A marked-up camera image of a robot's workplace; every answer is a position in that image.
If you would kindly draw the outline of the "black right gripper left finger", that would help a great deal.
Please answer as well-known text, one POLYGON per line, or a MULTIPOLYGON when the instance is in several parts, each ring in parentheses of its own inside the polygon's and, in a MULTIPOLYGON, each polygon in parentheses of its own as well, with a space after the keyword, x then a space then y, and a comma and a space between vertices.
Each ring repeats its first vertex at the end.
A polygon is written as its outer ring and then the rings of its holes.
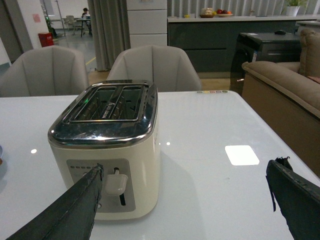
POLYGON ((104 167, 94 166, 9 240, 88 240, 102 197, 104 167))

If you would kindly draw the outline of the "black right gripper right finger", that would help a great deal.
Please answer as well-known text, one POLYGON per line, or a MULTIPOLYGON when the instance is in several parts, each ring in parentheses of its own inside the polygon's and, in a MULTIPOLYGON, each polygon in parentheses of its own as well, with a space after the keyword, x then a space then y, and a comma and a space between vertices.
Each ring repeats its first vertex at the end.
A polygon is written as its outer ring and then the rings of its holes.
POLYGON ((295 240, 320 238, 320 187, 295 173, 289 157, 268 162, 266 180, 273 209, 280 207, 295 240))

